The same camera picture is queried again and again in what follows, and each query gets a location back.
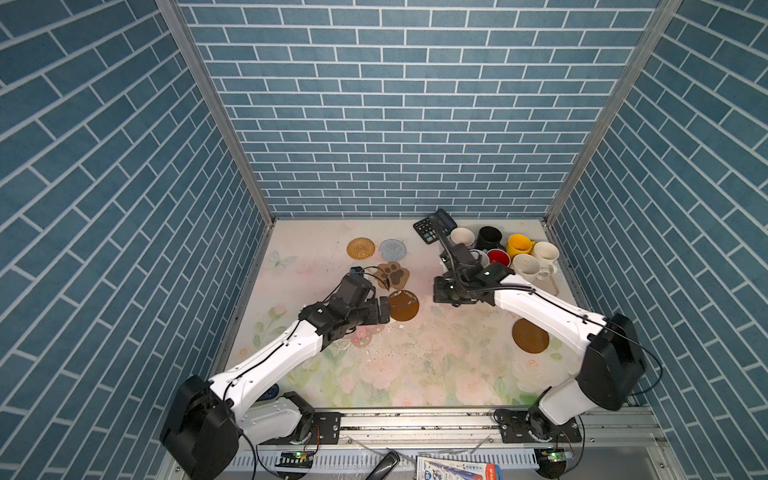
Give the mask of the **pink flower coaster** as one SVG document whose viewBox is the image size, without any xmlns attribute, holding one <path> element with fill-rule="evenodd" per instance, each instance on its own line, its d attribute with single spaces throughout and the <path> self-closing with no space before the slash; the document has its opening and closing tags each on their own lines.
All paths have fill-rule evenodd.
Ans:
<svg viewBox="0 0 768 480">
<path fill-rule="evenodd" d="M 347 349 L 350 346 L 355 348 L 365 348 L 371 344 L 374 337 L 383 333 L 384 325 L 376 326 L 358 326 L 349 330 L 344 337 L 337 340 L 334 345 L 341 349 Z"/>
</svg>

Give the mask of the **blue woven round coaster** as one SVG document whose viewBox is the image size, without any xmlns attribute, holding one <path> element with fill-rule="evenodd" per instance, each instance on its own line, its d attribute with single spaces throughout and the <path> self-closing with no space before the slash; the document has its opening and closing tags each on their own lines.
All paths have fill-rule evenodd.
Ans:
<svg viewBox="0 0 768 480">
<path fill-rule="evenodd" d="M 407 247 L 400 240 L 386 239 L 379 245 L 379 254 L 387 262 L 400 262 L 407 255 Z"/>
</svg>

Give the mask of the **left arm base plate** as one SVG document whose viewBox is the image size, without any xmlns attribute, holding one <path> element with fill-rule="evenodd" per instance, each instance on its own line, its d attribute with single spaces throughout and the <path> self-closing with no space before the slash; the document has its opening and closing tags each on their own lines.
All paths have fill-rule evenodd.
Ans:
<svg viewBox="0 0 768 480">
<path fill-rule="evenodd" d="M 305 414 L 294 431 L 281 442 L 291 445 L 337 445 L 341 419 L 342 414 L 336 411 L 315 412 L 312 417 Z"/>
</svg>

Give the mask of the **brown paw print coaster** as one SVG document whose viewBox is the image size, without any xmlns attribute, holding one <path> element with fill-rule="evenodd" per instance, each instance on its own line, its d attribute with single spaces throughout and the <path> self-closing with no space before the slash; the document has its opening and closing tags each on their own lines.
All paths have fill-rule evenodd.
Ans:
<svg viewBox="0 0 768 480">
<path fill-rule="evenodd" d="M 373 272 L 379 286 L 388 291 L 403 290 L 410 278 L 410 271 L 398 262 L 379 264 Z"/>
</svg>

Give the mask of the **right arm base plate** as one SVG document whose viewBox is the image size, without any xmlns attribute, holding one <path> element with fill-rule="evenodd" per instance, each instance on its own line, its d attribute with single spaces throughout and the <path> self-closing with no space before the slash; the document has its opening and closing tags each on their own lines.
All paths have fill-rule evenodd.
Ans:
<svg viewBox="0 0 768 480">
<path fill-rule="evenodd" d="M 504 444 L 556 443 L 559 440 L 575 444 L 583 439 L 577 420 L 556 425 L 537 407 L 532 410 L 499 408 L 493 412 L 492 419 L 499 427 Z"/>
</svg>

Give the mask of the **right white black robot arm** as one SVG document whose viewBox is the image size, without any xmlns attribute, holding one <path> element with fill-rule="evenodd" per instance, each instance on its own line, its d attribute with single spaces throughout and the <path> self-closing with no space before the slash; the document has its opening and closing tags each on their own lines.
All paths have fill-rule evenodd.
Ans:
<svg viewBox="0 0 768 480">
<path fill-rule="evenodd" d="M 595 408 L 619 410 L 647 369 L 632 321 L 607 318 L 539 289 L 512 268 L 484 267 L 467 246 L 454 244 L 437 212 L 426 218 L 440 242 L 446 271 L 433 282 L 433 301 L 454 307 L 483 302 L 516 314 L 560 339 L 581 359 L 575 377 L 550 386 L 526 415 L 527 428 L 547 441 L 573 418 Z"/>
</svg>

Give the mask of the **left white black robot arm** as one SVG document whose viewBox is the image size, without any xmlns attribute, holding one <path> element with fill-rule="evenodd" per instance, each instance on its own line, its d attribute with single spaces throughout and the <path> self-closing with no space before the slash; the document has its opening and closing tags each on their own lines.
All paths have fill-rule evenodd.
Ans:
<svg viewBox="0 0 768 480">
<path fill-rule="evenodd" d="M 193 375 L 184 381 L 160 430 L 161 444 L 189 478 L 216 478 L 239 452 L 248 428 L 256 427 L 264 441 L 286 438 L 313 412 L 299 396 L 285 395 L 248 416 L 269 388 L 349 331 L 389 320 L 385 296 L 304 307 L 283 334 L 247 360 L 208 380 Z"/>
</svg>

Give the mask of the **amber glossy round coaster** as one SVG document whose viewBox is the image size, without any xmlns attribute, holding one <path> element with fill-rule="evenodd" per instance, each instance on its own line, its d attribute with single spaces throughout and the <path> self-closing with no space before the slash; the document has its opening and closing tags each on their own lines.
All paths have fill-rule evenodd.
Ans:
<svg viewBox="0 0 768 480">
<path fill-rule="evenodd" d="M 408 290 L 397 290 L 388 296 L 390 318 L 397 322 L 408 322 L 416 317 L 420 309 L 418 297 Z"/>
</svg>

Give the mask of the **tan rattan round coaster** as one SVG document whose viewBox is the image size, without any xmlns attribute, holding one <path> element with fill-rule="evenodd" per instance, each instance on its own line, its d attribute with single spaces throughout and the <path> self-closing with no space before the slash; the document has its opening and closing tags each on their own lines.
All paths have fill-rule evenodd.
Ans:
<svg viewBox="0 0 768 480">
<path fill-rule="evenodd" d="M 358 237 L 348 243 L 346 253 L 352 259 L 365 260 L 376 253 L 376 244 L 369 238 Z"/>
</svg>

